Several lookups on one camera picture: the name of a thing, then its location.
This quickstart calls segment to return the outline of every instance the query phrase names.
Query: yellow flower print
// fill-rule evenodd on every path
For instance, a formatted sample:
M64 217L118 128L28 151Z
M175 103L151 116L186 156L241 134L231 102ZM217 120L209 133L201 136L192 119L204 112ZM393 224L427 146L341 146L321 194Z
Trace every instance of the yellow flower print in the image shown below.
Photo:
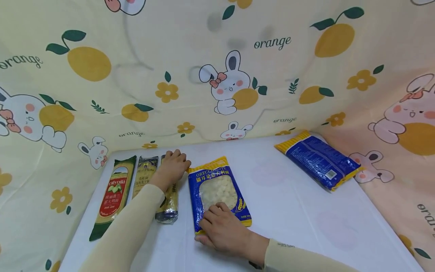
M143 148L157 148L157 144L144 144L142 145Z
M53 201L50 204L50 208L52 210L56 209L57 213L65 211L68 204L73 200L73 195L70 194L68 187L64 187L62 190L54 190L51 196L53 197Z
M195 126L191 125L189 122L184 122L183 124L177 126L178 133L187 133L190 134L195 129Z
M405 235L399 234L400 240L402 240L402 243L406 246L406 248L409 250L409 252L414 256L414 251L412 250L412 242L409 240L408 237Z
M245 9L252 4L252 0L228 0L228 1L230 1L231 3L234 3L237 1L237 5L241 9Z
M344 112L340 112L337 114L331 115L330 118L326 119L326 122L330 122L331 126L341 126L345 121L344 118L346 118L346 114Z
M174 84L160 82L157 85L156 96L162 99L163 103L169 103L171 100L178 99L178 87Z
M8 185L12 181L12 175L8 173L1 173L0 168L0 195L3 193L3 186Z
M283 130L283 131L278 132L278 133L275 134L275 135L279 136L279 135L286 135L286 134L291 134L291 131Z
M356 76L350 77L348 83L348 90L358 88L360 91L366 91L369 86L376 83L376 78L370 75L369 70L361 70Z

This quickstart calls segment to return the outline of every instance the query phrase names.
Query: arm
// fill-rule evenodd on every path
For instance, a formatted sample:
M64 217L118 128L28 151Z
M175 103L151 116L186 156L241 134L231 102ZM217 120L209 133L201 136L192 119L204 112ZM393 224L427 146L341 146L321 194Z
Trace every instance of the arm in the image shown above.
M157 208L164 200L164 191L181 179L189 168L186 154L177 149L166 152L164 163L149 184L122 210L89 254L80 272L129 272L141 248Z
M354 272L323 255L265 238L247 229L222 202L212 205L200 221L207 235L195 240L264 267L267 272Z

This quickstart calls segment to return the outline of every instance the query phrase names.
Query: white tablecloth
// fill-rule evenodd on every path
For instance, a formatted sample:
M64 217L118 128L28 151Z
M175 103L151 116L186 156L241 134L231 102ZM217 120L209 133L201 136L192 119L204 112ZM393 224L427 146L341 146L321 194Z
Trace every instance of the white tablecloth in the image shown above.
M274 148L274 144L289 138L289 135L284 135L178 148L187 154L193 167L227 156L251 212L251 230L321 253L362 272L423 271L355 180L351 179L329 193ZM118 151L110 156L60 272L77 271L97 243L89 242L89 235L114 159L124 160L133 155L160 157L166 150ZM114 248L108 258L116 256L117 249ZM153 222L131 271L232 272L254 271L254 268L246 260L224 256L194 241L193 215L185 175L180 185L178 220L173 225Z

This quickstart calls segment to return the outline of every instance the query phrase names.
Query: spaghetti package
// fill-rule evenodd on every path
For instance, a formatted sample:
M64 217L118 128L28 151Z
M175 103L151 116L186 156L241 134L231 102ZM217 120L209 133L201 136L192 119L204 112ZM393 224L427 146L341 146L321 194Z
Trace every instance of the spaghetti package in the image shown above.
M142 158L139 157L139 161L137 163L137 170L136 170L136 178L134 179L134 186L133 186L133 196L131 199L133 199L141 189L148 184L151 177L154 175L155 171L157 170L157 163L159 161L159 157L152 157L152 158Z
M199 221L204 211L217 202L225 203L235 216L249 227L251 214L246 207L226 157L188 169L195 234L204 234Z
M308 131L303 131L275 147L330 191L335 191L338 186L363 170L361 165Z
M123 161L115 160L106 193L89 237L90 242L100 239L125 207L135 165L136 156Z
M178 186L172 185L165 193L162 206L157 209L156 221L162 224L173 224L178 218Z

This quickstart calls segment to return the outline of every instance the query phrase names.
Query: dark pasta package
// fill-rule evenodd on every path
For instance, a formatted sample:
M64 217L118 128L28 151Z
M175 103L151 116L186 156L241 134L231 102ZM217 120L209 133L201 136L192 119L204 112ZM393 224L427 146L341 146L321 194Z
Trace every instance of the dark pasta package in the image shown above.
M361 165L308 131L303 131L275 147L330 191L335 191L337 187L363 170Z

